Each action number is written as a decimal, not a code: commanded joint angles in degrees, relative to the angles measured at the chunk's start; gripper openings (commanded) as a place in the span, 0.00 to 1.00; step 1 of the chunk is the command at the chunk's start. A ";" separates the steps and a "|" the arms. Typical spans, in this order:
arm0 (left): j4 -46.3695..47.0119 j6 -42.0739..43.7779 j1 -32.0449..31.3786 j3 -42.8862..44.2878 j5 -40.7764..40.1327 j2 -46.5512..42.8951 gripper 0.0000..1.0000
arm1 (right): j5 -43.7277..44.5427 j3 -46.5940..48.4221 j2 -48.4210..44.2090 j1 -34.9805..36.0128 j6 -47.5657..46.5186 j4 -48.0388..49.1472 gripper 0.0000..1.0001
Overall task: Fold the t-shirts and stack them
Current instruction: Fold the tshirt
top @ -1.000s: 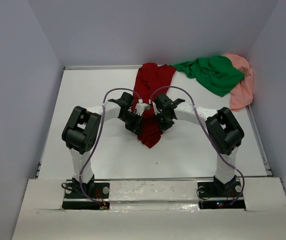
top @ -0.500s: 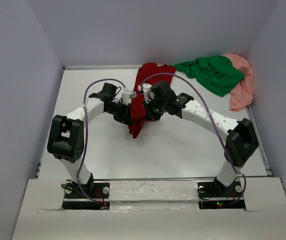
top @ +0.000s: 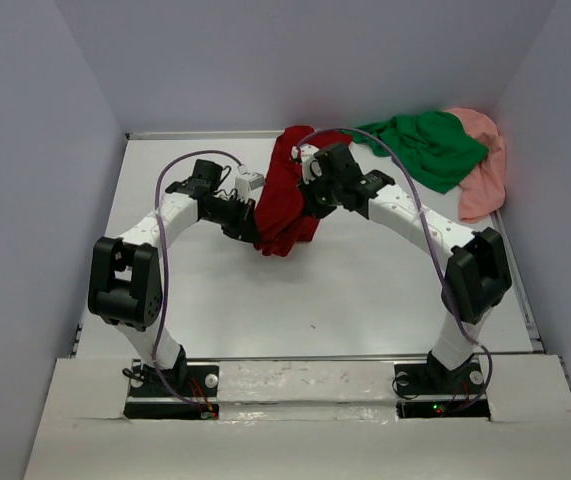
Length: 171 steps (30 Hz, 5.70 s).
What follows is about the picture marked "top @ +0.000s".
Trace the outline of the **red t shirt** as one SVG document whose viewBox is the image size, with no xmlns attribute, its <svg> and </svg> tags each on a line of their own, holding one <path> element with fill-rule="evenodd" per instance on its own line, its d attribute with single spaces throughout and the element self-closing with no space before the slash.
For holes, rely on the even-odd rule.
<svg viewBox="0 0 571 480">
<path fill-rule="evenodd" d="M 261 241 L 254 248 L 263 256 L 286 257 L 296 244 L 311 242 L 319 226 L 303 213 L 304 198 L 297 187 L 302 170 L 291 158 L 292 149 L 313 131 L 307 125 L 290 126 L 275 141 L 255 209 Z"/>
</svg>

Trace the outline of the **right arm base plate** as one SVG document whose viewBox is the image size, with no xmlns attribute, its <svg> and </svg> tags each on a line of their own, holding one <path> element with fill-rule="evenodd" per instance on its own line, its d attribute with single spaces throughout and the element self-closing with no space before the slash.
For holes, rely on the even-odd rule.
<svg viewBox="0 0 571 480">
<path fill-rule="evenodd" d="M 451 418 L 490 419 L 480 364 L 472 361 L 462 372 L 444 385 L 436 385 L 427 376 L 425 363 L 394 365 L 391 381 L 397 397 L 396 413 L 401 420 Z"/>
</svg>

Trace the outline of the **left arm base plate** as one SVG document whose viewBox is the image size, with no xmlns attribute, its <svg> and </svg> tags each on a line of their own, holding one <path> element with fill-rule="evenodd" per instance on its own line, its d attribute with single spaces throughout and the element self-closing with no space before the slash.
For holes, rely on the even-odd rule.
<svg viewBox="0 0 571 480">
<path fill-rule="evenodd" d="M 124 416 L 131 420 L 214 421 L 219 418 L 217 399 L 220 365 L 189 362 L 187 376 L 170 393 L 154 369 L 139 361 L 122 370 L 128 380 Z"/>
</svg>

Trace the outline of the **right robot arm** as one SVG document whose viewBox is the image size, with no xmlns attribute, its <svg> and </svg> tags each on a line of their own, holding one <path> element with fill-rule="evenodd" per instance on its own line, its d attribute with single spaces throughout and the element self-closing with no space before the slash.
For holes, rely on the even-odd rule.
<svg viewBox="0 0 571 480">
<path fill-rule="evenodd" d="M 302 172 L 304 210 L 316 219 L 337 208 L 384 226 L 425 252 L 435 266 L 446 316 L 424 363 L 397 368 L 403 397 L 448 395 L 468 380 L 479 334 L 512 286 L 505 244 L 491 227 L 475 231 L 427 208 L 380 170 L 363 172 L 341 143 L 292 150 Z"/>
</svg>

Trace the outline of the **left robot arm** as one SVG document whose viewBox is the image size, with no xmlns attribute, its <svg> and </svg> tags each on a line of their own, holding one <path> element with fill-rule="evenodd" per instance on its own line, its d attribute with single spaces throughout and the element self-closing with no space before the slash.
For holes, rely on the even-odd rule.
<svg viewBox="0 0 571 480">
<path fill-rule="evenodd" d="M 184 347 L 165 326 L 170 246 L 200 221 L 220 226 L 233 240 L 260 239 L 251 194 L 264 186 L 264 176 L 242 163 L 230 170 L 209 154 L 194 153 L 192 173 L 184 180 L 166 184 L 159 178 L 153 210 L 124 233 L 99 238 L 92 251 L 89 312 L 121 332 L 138 353 L 141 367 L 128 377 L 175 398 L 185 386 L 188 365 Z M 231 172 L 234 186 L 224 191 Z"/>
</svg>

